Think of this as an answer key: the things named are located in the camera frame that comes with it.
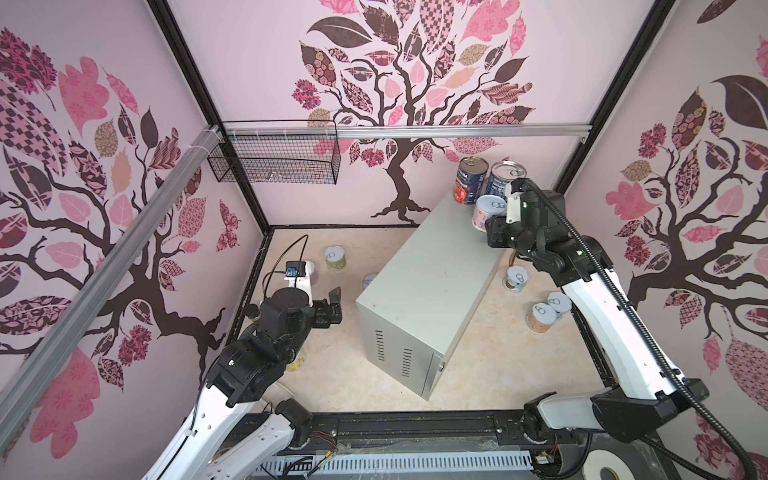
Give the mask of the pink labelled can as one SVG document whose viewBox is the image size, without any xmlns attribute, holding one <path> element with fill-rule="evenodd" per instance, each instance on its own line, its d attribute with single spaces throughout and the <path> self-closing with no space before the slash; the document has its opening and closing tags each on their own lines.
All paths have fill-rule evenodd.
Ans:
<svg viewBox="0 0 768 480">
<path fill-rule="evenodd" d="M 507 202 L 495 195 L 482 195 L 477 199 L 472 213 L 472 225 L 475 229 L 485 232 L 486 222 L 496 215 L 505 215 Z"/>
</svg>

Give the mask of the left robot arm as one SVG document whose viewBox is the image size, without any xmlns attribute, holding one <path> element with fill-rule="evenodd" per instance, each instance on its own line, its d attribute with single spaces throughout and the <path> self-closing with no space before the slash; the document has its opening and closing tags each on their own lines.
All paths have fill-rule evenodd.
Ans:
<svg viewBox="0 0 768 480">
<path fill-rule="evenodd" d="M 146 478 L 244 479 L 279 452 L 306 445 L 312 415 L 297 400 L 288 399 L 278 402 L 223 455 L 217 453 L 297 358 L 310 332 L 341 320 L 339 288 L 313 300 L 302 289 L 285 287 L 264 300 L 255 326 L 212 364 L 193 410 Z"/>
</svg>

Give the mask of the large blue labelled can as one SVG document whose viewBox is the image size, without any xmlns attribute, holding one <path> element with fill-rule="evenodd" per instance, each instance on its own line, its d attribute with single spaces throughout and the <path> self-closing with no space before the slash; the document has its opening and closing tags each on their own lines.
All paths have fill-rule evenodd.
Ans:
<svg viewBox="0 0 768 480">
<path fill-rule="evenodd" d="M 490 168 L 485 194 L 506 200 L 509 195 L 509 185 L 514 180 L 525 178 L 526 176 L 527 170 L 521 164 L 509 159 L 501 160 Z"/>
</svg>

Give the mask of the dark tomato can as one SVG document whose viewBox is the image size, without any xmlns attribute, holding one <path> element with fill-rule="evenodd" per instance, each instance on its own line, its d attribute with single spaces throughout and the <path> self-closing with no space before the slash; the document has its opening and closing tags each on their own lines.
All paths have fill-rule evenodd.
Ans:
<svg viewBox="0 0 768 480">
<path fill-rule="evenodd" d="M 459 162 L 453 198 L 464 205 L 475 204 L 488 172 L 488 162 L 477 156 L 465 157 Z"/>
</svg>

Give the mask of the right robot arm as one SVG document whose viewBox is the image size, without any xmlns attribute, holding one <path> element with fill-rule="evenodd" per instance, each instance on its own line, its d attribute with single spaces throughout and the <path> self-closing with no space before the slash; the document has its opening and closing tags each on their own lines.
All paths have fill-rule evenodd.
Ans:
<svg viewBox="0 0 768 480">
<path fill-rule="evenodd" d="M 653 441 L 650 433 L 692 408 L 717 433 L 741 464 L 743 476 L 758 470 L 749 453 L 704 406 L 704 383 L 689 378 L 663 352 L 629 302 L 600 244 L 581 235 L 564 214 L 564 198 L 530 179 L 507 188 L 507 211 L 486 222 L 487 243 L 511 248 L 517 257 L 548 274 L 572 301 L 609 361 L 614 384 L 591 394 L 544 394 L 526 403 L 522 428 L 534 442 L 559 430 L 603 431 L 614 439 L 639 440 L 696 475 L 711 473 Z"/>
</svg>

